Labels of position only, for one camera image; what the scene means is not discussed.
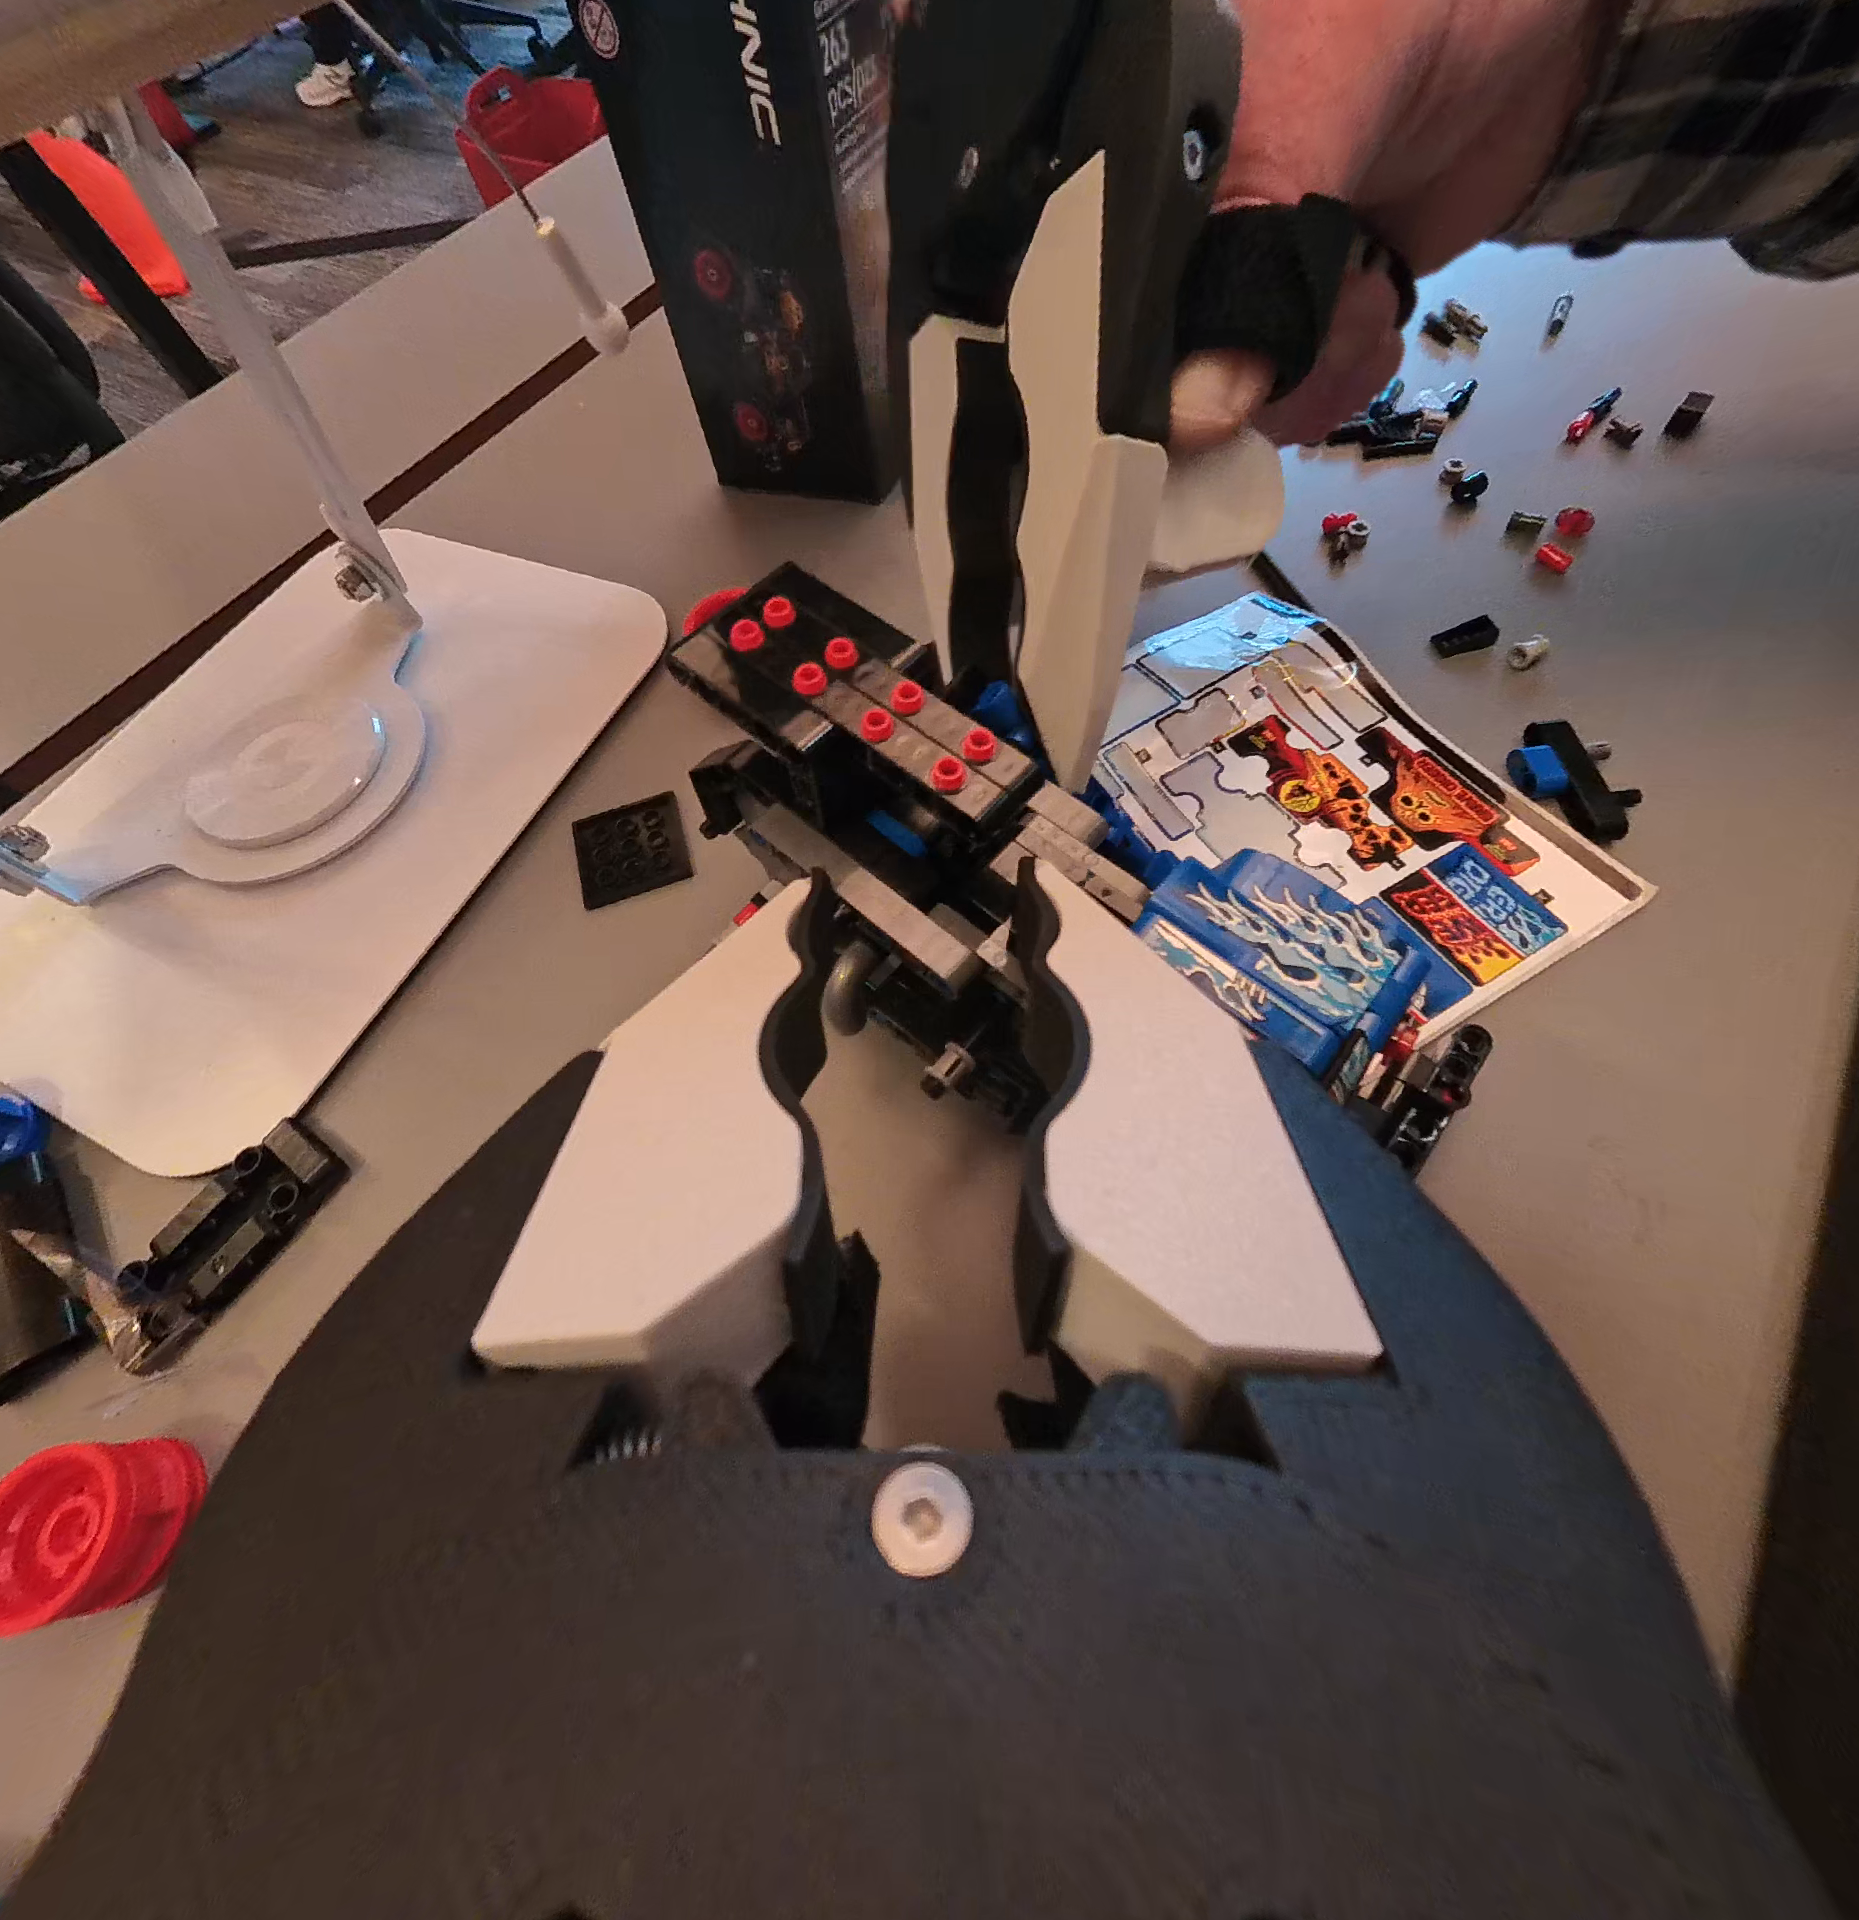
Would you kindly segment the person's right forearm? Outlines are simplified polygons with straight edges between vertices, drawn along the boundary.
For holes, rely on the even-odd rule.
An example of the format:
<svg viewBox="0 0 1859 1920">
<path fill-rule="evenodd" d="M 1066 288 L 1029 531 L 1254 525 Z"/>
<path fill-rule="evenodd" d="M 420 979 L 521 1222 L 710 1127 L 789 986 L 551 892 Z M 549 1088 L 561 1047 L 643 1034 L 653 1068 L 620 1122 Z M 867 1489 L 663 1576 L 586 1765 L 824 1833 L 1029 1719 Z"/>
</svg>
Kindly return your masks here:
<svg viewBox="0 0 1859 1920">
<path fill-rule="evenodd" d="M 1507 247 L 1726 243 L 1859 277 L 1859 3 L 1634 3 Z"/>
</svg>

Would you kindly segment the toy brick truck model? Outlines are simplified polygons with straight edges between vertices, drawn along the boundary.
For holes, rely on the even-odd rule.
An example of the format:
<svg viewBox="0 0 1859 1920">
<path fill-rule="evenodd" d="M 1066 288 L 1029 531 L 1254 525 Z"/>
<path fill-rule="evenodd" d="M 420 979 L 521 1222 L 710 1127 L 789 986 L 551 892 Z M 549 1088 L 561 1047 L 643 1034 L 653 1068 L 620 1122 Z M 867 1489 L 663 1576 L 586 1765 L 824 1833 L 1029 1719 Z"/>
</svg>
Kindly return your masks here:
<svg viewBox="0 0 1859 1920">
<path fill-rule="evenodd" d="M 703 631 L 672 677 L 748 743 L 694 770 L 709 837 L 735 835 L 792 883 L 824 872 L 839 907 L 824 1019 L 869 1020 L 1013 1134 L 1042 1106 L 1023 1049 L 1027 986 L 1012 951 L 1027 859 L 1046 859 L 1219 1006 L 1277 1047 L 1417 1175 L 1470 1102 L 1492 1037 L 1467 1024 L 1412 1068 L 1430 959 L 1334 892 L 1301 893 L 1275 861 L 1228 870 L 1149 850 L 1113 799 L 1066 793 L 1042 759 L 979 729 L 934 650 L 778 567 Z"/>
</svg>

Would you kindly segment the white book stand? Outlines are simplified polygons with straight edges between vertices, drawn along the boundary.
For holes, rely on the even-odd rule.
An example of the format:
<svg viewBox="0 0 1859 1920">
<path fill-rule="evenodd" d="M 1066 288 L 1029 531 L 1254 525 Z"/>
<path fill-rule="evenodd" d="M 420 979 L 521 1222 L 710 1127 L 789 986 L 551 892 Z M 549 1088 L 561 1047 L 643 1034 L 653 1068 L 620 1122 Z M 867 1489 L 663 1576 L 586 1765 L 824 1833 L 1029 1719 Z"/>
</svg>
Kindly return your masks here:
<svg viewBox="0 0 1859 1920">
<path fill-rule="evenodd" d="M 668 639 L 639 588 L 384 536 L 140 101 L 149 193 L 337 543 L 0 832 L 0 1088 L 158 1177 L 320 1092 Z"/>
</svg>

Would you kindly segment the colourful sticker sheet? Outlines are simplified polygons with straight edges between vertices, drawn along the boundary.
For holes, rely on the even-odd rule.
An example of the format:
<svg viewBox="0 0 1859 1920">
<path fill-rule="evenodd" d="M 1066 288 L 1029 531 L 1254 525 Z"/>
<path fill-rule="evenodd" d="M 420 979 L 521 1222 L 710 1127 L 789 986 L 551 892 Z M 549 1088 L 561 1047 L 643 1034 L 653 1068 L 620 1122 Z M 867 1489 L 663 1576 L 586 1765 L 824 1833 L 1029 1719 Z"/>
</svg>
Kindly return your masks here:
<svg viewBox="0 0 1859 1920">
<path fill-rule="evenodd" d="M 1096 777 L 1140 843 L 1275 861 L 1422 947 L 1422 1045 L 1634 915 L 1654 887 L 1430 731 L 1353 642 L 1265 593 L 1127 646 Z"/>
</svg>

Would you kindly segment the red floor bin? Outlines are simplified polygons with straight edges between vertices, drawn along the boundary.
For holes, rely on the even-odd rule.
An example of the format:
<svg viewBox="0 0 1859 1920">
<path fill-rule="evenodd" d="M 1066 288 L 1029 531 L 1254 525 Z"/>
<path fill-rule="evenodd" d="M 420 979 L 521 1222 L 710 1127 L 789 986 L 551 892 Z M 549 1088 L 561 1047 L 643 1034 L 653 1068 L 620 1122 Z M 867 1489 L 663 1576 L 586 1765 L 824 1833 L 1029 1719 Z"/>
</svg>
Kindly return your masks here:
<svg viewBox="0 0 1859 1920">
<path fill-rule="evenodd" d="M 581 80 L 495 66 L 468 86 L 453 138 L 483 207 L 498 207 L 606 138 L 606 118 Z"/>
</svg>

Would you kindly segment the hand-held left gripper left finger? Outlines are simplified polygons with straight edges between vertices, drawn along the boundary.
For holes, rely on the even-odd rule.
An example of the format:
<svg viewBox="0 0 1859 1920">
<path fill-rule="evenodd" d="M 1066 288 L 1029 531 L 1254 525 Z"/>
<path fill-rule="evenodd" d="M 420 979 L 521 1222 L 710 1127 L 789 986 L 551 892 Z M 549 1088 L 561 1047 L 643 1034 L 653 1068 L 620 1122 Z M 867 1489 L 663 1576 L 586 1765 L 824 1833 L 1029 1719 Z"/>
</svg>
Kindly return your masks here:
<svg viewBox="0 0 1859 1920">
<path fill-rule="evenodd" d="M 766 1373 L 841 1291 L 803 1094 L 838 897 L 790 883 L 622 1020 L 473 1334 L 495 1368 Z"/>
</svg>

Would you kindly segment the black cylinder brick piece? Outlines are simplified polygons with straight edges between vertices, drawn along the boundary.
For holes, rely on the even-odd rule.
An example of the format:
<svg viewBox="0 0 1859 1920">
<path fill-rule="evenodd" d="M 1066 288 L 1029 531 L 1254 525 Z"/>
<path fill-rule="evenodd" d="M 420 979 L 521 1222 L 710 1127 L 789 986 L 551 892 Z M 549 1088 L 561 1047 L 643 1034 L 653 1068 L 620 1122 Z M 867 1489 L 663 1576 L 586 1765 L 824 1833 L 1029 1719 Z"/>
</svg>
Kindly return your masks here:
<svg viewBox="0 0 1859 1920">
<path fill-rule="evenodd" d="M 87 1308 L 19 1233 L 71 1239 L 66 1199 L 43 1151 L 0 1165 L 0 1406 L 97 1342 Z"/>
</svg>

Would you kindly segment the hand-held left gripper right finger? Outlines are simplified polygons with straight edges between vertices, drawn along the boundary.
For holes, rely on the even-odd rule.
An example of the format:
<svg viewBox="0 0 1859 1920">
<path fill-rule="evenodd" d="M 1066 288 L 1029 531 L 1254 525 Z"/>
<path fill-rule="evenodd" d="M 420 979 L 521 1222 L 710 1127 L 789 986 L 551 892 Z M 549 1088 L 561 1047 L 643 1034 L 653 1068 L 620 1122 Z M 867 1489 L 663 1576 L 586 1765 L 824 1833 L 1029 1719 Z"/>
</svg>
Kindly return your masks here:
<svg viewBox="0 0 1859 1920">
<path fill-rule="evenodd" d="M 1025 1342 L 1091 1381 L 1365 1373 L 1382 1358 L 1247 1034 L 1047 861 L 1016 883 Z"/>
</svg>

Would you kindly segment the orange floor cone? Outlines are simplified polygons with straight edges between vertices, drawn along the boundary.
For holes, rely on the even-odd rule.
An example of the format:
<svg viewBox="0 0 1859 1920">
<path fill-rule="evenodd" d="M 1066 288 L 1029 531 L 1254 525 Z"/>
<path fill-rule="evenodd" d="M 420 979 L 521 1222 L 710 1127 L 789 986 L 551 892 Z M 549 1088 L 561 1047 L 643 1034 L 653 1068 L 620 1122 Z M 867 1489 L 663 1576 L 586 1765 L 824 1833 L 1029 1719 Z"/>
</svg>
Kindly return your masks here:
<svg viewBox="0 0 1859 1920">
<path fill-rule="evenodd" d="M 82 209 L 101 225 L 151 295 L 161 301 L 178 301 L 192 293 L 183 264 L 123 168 L 101 157 L 85 139 L 57 132 L 30 132 L 29 147 L 46 161 L 57 181 L 76 193 Z"/>
</svg>

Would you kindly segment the black studded plate piece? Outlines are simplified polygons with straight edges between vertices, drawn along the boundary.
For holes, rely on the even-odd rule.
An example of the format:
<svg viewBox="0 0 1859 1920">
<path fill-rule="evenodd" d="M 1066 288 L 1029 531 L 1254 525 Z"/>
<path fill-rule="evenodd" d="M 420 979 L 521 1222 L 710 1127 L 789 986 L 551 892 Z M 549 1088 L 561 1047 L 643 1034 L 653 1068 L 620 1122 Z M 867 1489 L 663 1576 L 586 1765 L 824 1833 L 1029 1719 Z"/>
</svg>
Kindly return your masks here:
<svg viewBox="0 0 1859 1920">
<path fill-rule="evenodd" d="M 350 1177 L 353 1165 L 295 1117 L 208 1174 L 119 1274 L 144 1344 L 175 1344 L 226 1313 Z"/>
</svg>

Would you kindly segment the person's right hand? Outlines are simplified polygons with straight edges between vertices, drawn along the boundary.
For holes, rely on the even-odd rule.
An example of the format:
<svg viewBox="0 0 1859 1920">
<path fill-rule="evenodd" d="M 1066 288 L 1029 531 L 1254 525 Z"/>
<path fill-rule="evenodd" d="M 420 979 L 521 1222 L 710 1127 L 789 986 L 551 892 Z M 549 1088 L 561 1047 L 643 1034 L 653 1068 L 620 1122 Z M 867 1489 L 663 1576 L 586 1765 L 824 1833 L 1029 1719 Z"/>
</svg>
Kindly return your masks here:
<svg viewBox="0 0 1859 1920">
<path fill-rule="evenodd" d="M 1599 80 L 1610 3 L 1239 4 L 1245 73 L 1212 211 L 1351 204 L 1415 277 L 1501 236 Z M 1399 370 L 1399 297 L 1353 264 L 1309 378 L 1286 398 L 1251 351 L 1198 351 L 1172 380 L 1172 454 L 1254 428 L 1312 446 Z"/>
</svg>

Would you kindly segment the black square plate piece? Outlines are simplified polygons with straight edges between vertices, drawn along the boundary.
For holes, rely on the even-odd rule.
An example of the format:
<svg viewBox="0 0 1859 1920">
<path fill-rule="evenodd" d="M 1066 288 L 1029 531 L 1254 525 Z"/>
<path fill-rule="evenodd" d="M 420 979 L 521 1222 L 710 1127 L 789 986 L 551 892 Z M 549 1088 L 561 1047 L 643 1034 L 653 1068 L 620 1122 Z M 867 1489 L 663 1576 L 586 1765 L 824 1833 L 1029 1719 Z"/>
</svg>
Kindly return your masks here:
<svg viewBox="0 0 1859 1920">
<path fill-rule="evenodd" d="M 573 820 L 572 847 L 580 900 L 590 913 L 695 876 L 674 790 Z"/>
</svg>

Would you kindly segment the scattered small brick pieces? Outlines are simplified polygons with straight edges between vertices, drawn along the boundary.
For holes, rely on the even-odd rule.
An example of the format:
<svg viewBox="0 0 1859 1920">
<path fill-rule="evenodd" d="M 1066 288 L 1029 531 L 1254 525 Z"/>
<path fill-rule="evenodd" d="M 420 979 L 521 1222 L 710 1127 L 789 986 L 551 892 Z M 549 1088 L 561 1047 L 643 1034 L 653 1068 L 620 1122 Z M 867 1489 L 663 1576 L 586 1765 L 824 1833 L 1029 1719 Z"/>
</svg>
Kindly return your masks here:
<svg viewBox="0 0 1859 1920">
<path fill-rule="evenodd" d="M 1450 298 L 1422 317 L 1419 333 L 1442 351 L 1480 349 L 1488 339 L 1488 322 L 1463 301 Z M 1330 449 L 1353 448 L 1365 465 L 1435 457 L 1447 425 L 1464 417 L 1477 392 L 1480 378 L 1470 376 L 1409 398 L 1405 376 L 1395 376 L 1360 413 L 1327 435 L 1322 446 Z M 1634 449 L 1644 428 L 1643 421 L 1618 417 L 1616 408 L 1623 395 L 1623 390 L 1599 394 L 1565 425 L 1562 446 L 1581 448 L 1589 446 L 1593 437 L 1602 437 L 1623 451 Z M 1488 472 L 1458 461 L 1450 461 L 1441 469 L 1438 484 L 1445 502 L 1459 515 L 1472 515 L 1491 493 Z M 1589 540 L 1593 527 L 1595 514 L 1583 502 L 1560 507 L 1552 515 L 1518 509 L 1505 522 L 1503 542 L 1527 554 L 1544 573 L 1560 578 L 1574 567 L 1578 545 Z M 1322 515 L 1319 540 L 1325 560 L 1331 567 L 1345 567 L 1368 548 L 1373 534 L 1370 520 L 1360 512 Z M 1472 617 L 1438 630 L 1427 644 L 1438 660 L 1470 657 L 1498 646 L 1498 625 L 1491 617 Z"/>
</svg>

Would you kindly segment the black toy set box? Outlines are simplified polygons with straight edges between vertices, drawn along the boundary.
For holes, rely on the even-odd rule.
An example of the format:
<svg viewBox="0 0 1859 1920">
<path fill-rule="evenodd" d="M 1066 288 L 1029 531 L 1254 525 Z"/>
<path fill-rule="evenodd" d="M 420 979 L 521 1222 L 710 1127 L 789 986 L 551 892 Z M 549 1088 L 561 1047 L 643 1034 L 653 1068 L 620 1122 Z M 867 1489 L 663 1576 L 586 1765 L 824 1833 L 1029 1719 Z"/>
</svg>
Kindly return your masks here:
<svg viewBox="0 0 1859 1920">
<path fill-rule="evenodd" d="M 886 138 L 908 4 L 573 3 L 717 479 L 895 484 Z"/>
</svg>

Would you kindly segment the black office chair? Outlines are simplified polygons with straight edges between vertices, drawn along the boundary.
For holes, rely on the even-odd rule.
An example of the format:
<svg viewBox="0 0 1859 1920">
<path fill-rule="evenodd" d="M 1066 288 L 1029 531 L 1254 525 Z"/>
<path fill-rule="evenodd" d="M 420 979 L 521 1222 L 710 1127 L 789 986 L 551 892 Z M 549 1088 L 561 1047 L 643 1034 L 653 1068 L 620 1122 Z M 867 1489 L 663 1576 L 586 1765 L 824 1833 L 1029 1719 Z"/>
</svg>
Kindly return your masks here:
<svg viewBox="0 0 1859 1920">
<path fill-rule="evenodd" d="M 125 440 L 89 351 L 0 253 L 0 522 Z"/>
</svg>

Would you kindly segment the black and blue brick piece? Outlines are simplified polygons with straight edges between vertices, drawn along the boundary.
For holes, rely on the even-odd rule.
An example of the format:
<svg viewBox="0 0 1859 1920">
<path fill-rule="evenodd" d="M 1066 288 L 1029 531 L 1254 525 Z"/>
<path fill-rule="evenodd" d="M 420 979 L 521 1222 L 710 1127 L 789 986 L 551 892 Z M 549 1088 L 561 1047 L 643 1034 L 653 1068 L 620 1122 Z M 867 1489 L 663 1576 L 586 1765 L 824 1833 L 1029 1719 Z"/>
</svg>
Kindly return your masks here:
<svg viewBox="0 0 1859 1920">
<path fill-rule="evenodd" d="M 1570 723 L 1532 723 L 1503 761 L 1510 783 L 1531 801 L 1554 804 L 1584 841 L 1610 847 L 1627 837 L 1637 787 L 1612 787 L 1603 757 Z"/>
</svg>

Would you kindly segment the small clear parts bag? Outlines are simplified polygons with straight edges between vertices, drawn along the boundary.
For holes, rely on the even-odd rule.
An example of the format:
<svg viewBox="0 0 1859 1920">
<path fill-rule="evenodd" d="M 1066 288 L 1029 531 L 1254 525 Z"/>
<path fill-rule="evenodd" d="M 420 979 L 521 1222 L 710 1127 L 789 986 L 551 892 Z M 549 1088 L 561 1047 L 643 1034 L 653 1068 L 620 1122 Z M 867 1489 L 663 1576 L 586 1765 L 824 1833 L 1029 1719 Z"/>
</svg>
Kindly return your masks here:
<svg viewBox="0 0 1859 1920">
<path fill-rule="evenodd" d="M 207 1331 L 207 1319 L 188 1290 L 158 1291 L 140 1269 L 107 1272 L 65 1233 L 10 1229 L 8 1238 L 46 1266 L 132 1380 L 161 1375 Z"/>
</svg>

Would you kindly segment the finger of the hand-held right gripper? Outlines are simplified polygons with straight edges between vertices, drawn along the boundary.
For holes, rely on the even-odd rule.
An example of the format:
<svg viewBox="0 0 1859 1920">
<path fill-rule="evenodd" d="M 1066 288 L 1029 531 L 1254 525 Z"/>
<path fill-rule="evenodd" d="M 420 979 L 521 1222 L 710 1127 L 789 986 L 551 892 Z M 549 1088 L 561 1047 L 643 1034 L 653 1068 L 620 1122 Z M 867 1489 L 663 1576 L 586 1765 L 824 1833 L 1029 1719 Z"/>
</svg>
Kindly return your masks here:
<svg viewBox="0 0 1859 1920">
<path fill-rule="evenodd" d="M 1013 677 L 1055 783 L 1077 794 L 1107 733 L 1169 472 L 1097 420 L 1106 156 L 1047 197 L 1010 301 L 1027 485 Z"/>
<path fill-rule="evenodd" d="M 908 349 L 911 517 L 944 683 L 1013 677 L 1023 570 L 1025 408 L 1010 331 L 929 317 Z"/>
</svg>

